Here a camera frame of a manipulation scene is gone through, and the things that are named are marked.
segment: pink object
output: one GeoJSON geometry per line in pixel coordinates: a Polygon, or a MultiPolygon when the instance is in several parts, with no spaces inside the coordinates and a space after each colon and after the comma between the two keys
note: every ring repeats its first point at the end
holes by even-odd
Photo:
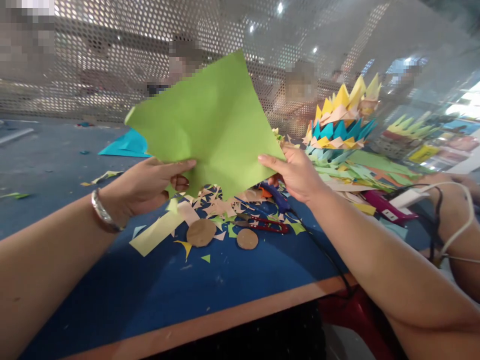
{"type": "Polygon", "coordinates": [[[409,213],[400,211],[384,198],[384,191],[370,190],[361,193],[366,201],[372,205],[384,218],[390,222],[404,226],[406,222],[417,219],[419,216],[409,210],[409,213]]]}

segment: hand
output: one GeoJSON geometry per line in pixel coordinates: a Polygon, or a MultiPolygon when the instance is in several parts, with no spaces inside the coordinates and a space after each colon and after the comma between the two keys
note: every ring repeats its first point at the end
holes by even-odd
{"type": "Polygon", "coordinates": [[[330,191],[324,184],[319,174],[315,171],[312,162],[304,151],[288,146],[282,147],[286,162],[270,155],[258,156],[258,161],[263,166],[270,168],[277,175],[268,179],[270,185],[278,185],[280,178],[288,192],[298,201],[308,204],[312,199],[318,199],[318,194],[330,191]]]}
{"type": "Polygon", "coordinates": [[[115,223],[124,226],[130,218],[162,206],[169,199],[165,190],[169,183],[179,192],[187,190],[189,181],[180,174],[196,164],[195,160],[163,164],[150,157],[101,189],[100,201],[115,223]]]}

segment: wooden table edge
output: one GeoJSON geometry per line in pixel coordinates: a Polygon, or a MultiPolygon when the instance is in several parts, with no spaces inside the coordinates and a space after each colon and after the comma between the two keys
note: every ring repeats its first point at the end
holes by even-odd
{"type": "MultiPolygon", "coordinates": [[[[357,284],[357,281],[351,274],[346,274],[345,276],[351,285],[357,284]]],[[[340,276],[331,277],[158,330],[102,345],[67,356],[64,359],[130,360],[146,358],[343,289],[345,289],[345,285],[340,276]]]]}

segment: paper spike crown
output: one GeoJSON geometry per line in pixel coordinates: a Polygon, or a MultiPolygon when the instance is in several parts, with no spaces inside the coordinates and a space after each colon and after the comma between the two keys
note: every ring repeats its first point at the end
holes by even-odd
{"type": "Polygon", "coordinates": [[[368,121],[366,117],[378,106],[381,86],[378,74],[368,87],[359,76],[350,94],[343,84],[331,99],[325,99],[322,108],[317,105],[315,119],[303,138],[309,158],[333,162],[363,148],[365,139],[376,126],[374,119],[368,121]]]}
{"type": "Polygon", "coordinates": [[[386,130],[412,139],[422,139],[440,129],[440,127],[424,125],[425,120],[415,121],[413,117],[407,118],[407,114],[403,114],[386,130]]]}

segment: black cable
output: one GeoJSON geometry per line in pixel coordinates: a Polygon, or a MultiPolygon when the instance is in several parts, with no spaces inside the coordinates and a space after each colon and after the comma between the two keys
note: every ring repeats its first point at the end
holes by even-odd
{"type": "Polygon", "coordinates": [[[335,260],[330,256],[329,252],[327,251],[327,249],[320,243],[320,241],[318,241],[314,236],[313,234],[311,234],[307,228],[305,227],[304,223],[302,222],[302,220],[300,219],[300,217],[297,215],[297,213],[295,212],[295,210],[293,210],[292,208],[290,208],[290,212],[295,215],[295,217],[297,218],[297,220],[300,222],[300,224],[303,226],[303,228],[306,230],[308,236],[310,236],[310,239],[313,240],[313,242],[315,243],[315,245],[320,249],[320,251],[326,256],[326,258],[328,259],[328,261],[330,261],[330,263],[333,265],[333,267],[336,269],[338,275],[340,276],[341,280],[343,281],[344,285],[345,285],[345,289],[346,289],[346,293],[347,293],[347,297],[343,297],[343,296],[339,296],[340,298],[342,299],[345,299],[345,300],[349,300],[352,298],[352,296],[354,295],[354,291],[352,291],[352,287],[350,286],[347,278],[345,277],[345,274],[343,273],[342,269],[340,268],[340,266],[335,262],[335,260]]]}

